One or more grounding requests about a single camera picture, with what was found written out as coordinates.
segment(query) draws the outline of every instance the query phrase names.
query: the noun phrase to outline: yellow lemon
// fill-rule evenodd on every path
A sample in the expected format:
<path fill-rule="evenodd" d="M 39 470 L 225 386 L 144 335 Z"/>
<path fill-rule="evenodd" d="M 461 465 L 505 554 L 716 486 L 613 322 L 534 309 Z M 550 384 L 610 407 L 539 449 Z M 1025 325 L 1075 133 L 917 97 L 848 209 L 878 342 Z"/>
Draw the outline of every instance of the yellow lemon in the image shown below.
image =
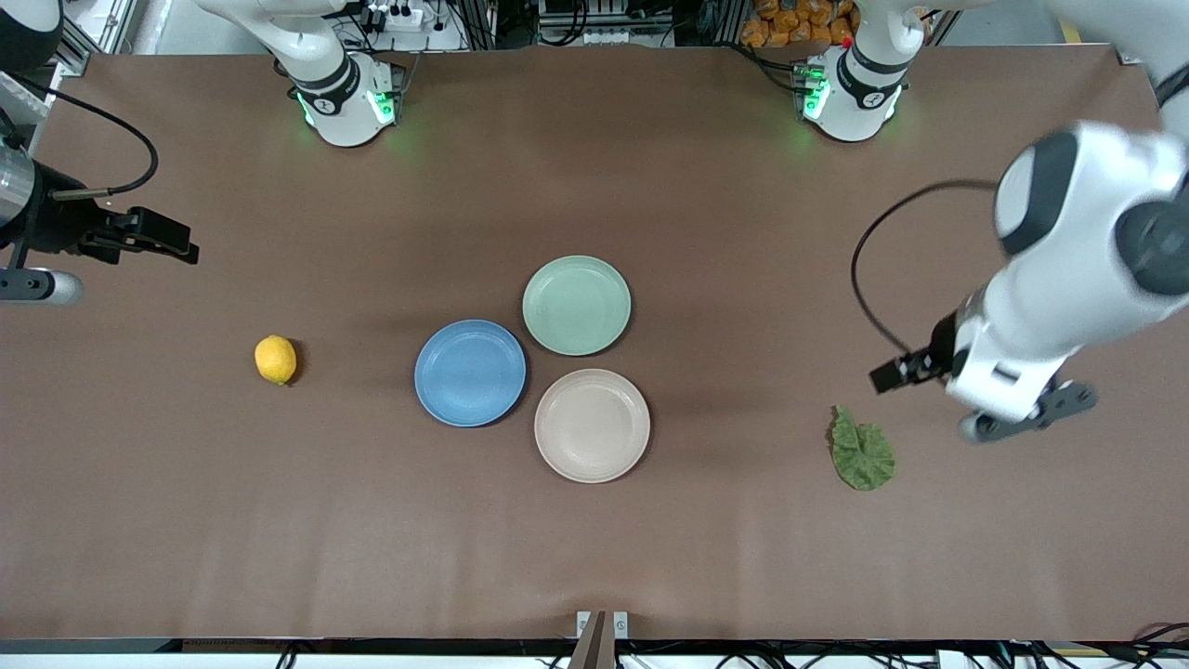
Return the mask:
<path fill-rule="evenodd" d="M 260 377 L 277 386 L 284 386 L 297 372 L 297 352 L 289 340 L 269 334 L 256 346 L 256 370 Z"/>

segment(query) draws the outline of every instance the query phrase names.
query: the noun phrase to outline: brown tabletop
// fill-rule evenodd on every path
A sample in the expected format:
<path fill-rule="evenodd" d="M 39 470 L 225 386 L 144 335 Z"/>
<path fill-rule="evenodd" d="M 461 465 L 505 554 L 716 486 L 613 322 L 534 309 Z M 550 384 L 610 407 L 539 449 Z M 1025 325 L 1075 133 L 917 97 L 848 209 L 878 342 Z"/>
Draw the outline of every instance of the brown tabletop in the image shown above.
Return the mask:
<path fill-rule="evenodd" d="M 436 55 L 402 126 L 342 150 L 266 57 L 94 58 L 68 90 L 161 149 L 113 206 L 181 219 L 202 259 L 39 257 L 83 301 L 4 309 L 0 635 L 548 637 L 608 607 L 640 637 L 1086 639 L 1189 617 L 1189 318 L 1071 361 L 1094 412 L 974 448 L 939 389 L 874 396 L 894 352 L 847 273 L 911 189 L 995 178 L 1077 118 L 1155 127 L 1144 72 L 1100 46 L 933 49 L 912 83 L 844 145 L 729 51 Z M 64 103 L 38 157 L 92 185 L 145 160 Z M 635 298 L 589 359 L 520 316 L 567 253 Z M 862 276 L 924 345 L 1001 263 L 989 194 L 943 193 Z M 420 347 L 463 317 L 508 326 L 531 371 L 478 430 L 413 392 Z M 270 333 L 307 351 L 291 389 L 253 368 Z M 545 390 L 589 367 L 634 381 L 654 425 L 603 486 L 533 441 Z M 880 491 L 835 475 L 833 404 L 895 444 Z"/>

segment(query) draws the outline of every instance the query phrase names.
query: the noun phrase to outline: robotic arm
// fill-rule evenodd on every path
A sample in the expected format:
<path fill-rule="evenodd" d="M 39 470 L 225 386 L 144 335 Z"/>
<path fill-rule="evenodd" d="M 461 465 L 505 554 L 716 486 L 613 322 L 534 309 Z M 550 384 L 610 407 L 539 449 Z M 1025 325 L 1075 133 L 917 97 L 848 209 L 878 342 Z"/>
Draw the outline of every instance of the robotic arm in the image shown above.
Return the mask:
<path fill-rule="evenodd" d="M 969 10 L 994 0 L 942 0 L 938 10 Z M 879 132 L 895 113 L 908 65 L 925 43 L 925 26 L 913 11 L 919 0 L 856 0 L 862 24 L 849 48 L 831 46 L 809 65 L 825 74 L 801 101 L 801 114 L 843 141 Z"/>
<path fill-rule="evenodd" d="M 61 0 L 0 0 L 0 71 L 45 63 L 57 49 L 62 21 Z M 140 182 L 151 173 L 152 169 Z M 12 254 L 7 266 L 0 267 L 0 302 L 68 304 L 81 297 L 82 282 L 76 276 L 25 266 L 31 250 L 65 251 L 111 264 L 124 251 L 199 261 L 189 227 L 144 207 L 121 214 L 94 201 L 133 187 L 88 189 L 32 159 L 19 141 L 5 135 L 0 144 L 0 247 L 11 246 Z"/>
<path fill-rule="evenodd" d="M 1093 389 L 1057 381 L 1065 360 L 1189 303 L 1189 5 L 1135 2 L 1151 20 L 1122 25 L 1106 19 L 1109 0 L 1051 4 L 1145 59 L 1171 132 L 1081 121 L 1028 146 L 995 194 L 1007 265 L 937 323 L 929 347 L 872 373 L 880 393 L 945 378 L 945 392 L 975 410 L 962 425 L 974 441 L 1093 408 Z M 1140 36 L 1149 25 L 1166 33 Z"/>
<path fill-rule="evenodd" d="M 306 122 L 335 146 L 370 140 L 400 116 L 404 70 L 347 53 L 329 23 L 346 0 L 196 0 L 251 32 L 297 87 Z"/>

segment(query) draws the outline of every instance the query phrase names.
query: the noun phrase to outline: pink plate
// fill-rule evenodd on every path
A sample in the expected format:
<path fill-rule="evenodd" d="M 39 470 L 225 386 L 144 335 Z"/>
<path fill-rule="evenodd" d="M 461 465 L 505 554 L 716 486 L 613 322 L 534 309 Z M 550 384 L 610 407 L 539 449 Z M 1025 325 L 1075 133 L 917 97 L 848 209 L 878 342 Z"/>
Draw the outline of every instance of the pink plate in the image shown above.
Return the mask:
<path fill-rule="evenodd" d="M 534 424 L 545 462 L 579 484 L 627 474 L 644 455 L 650 430 L 643 396 L 605 370 L 581 370 L 549 386 Z"/>

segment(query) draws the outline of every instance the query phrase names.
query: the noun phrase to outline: white robotic arm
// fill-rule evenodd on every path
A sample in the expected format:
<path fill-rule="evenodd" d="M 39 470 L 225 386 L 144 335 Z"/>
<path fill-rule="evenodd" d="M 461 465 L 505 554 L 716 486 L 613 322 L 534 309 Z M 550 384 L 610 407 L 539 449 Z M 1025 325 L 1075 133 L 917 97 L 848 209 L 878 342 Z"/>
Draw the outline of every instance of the white robotic arm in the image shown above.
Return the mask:
<path fill-rule="evenodd" d="M 994 0 L 940 0 L 939 10 L 969 10 Z M 855 42 L 831 46 L 809 64 L 825 76 L 803 100 L 801 114 L 843 141 L 874 135 L 895 113 L 904 77 L 925 43 L 925 26 L 913 11 L 920 0 L 856 0 L 862 24 Z"/>
<path fill-rule="evenodd" d="M 1122 25 L 1100 20 L 1109 1 L 1051 1 L 1145 59 L 1171 132 L 1081 121 L 1028 146 L 995 194 L 1007 265 L 938 322 L 927 348 L 872 373 L 881 393 L 948 377 L 946 393 L 975 410 L 963 424 L 975 441 L 1093 408 L 1093 389 L 1057 383 L 1065 360 L 1189 303 L 1189 4 L 1134 2 L 1150 20 Z M 1165 31 L 1159 42 L 1151 25 Z"/>
<path fill-rule="evenodd" d="M 401 111 L 404 70 L 367 53 L 347 53 L 321 18 L 346 0 L 195 0 L 251 32 L 276 56 L 306 111 L 306 121 L 335 146 L 357 146 Z"/>

